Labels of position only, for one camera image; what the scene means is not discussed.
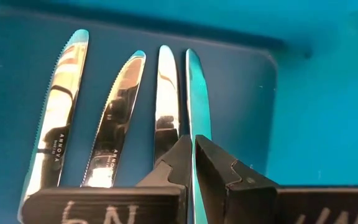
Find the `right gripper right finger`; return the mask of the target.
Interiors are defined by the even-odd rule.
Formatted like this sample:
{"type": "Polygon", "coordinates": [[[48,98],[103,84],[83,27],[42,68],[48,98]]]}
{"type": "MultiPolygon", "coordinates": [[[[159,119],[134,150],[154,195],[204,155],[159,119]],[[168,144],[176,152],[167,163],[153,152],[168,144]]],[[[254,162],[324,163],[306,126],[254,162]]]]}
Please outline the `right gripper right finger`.
{"type": "Polygon", "coordinates": [[[209,224],[358,224],[358,185],[279,185],[204,135],[195,151],[209,224]]]}

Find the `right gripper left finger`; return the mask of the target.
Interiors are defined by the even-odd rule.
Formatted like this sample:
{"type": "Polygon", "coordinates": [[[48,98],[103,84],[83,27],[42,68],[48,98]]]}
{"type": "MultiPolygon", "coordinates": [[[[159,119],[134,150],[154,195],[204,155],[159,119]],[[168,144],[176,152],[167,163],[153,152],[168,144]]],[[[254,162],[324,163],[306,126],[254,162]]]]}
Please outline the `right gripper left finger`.
{"type": "Polygon", "coordinates": [[[191,157],[183,135],[135,187],[40,190],[22,206],[22,224],[187,224],[191,157]]]}

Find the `cream-handled table knife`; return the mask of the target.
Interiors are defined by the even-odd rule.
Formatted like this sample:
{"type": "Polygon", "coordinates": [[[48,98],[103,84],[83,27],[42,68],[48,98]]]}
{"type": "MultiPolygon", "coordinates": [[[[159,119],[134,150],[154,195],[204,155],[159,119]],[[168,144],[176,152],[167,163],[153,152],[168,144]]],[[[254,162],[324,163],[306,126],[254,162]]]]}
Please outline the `cream-handled table knife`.
{"type": "Polygon", "coordinates": [[[113,187],[145,61],[145,52],[137,50],[117,74],[101,113],[82,187],[113,187]]]}
{"type": "Polygon", "coordinates": [[[157,65],[154,166],[178,141],[179,135],[180,107],[177,67],[171,48],[161,45],[158,51],[157,65]]]}
{"type": "Polygon", "coordinates": [[[194,224],[208,224],[196,168],[196,136],[212,137],[208,87],[201,60],[193,49],[186,50],[186,96],[192,148],[192,190],[194,224]]]}
{"type": "Polygon", "coordinates": [[[44,96],[17,219],[25,201],[41,189],[59,186],[73,113],[88,51],[89,32],[72,33],[55,62],[44,96]]]}

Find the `blue plastic bin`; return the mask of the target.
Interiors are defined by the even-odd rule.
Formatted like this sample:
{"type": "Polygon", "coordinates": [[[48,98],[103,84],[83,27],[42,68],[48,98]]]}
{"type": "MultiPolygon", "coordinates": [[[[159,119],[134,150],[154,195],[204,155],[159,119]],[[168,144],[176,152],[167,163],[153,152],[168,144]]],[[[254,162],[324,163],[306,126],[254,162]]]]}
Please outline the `blue plastic bin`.
{"type": "Polygon", "coordinates": [[[213,141],[283,185],[358,185],[358,0],[0,0],[0,224],[19,224],[22,186],[57,57],[77,29],[89,48],[62,187],[81,184],[122,64],[147,56],[118,167],[152,170],[158,48],[179,74],[200,57],[213,141]]]}

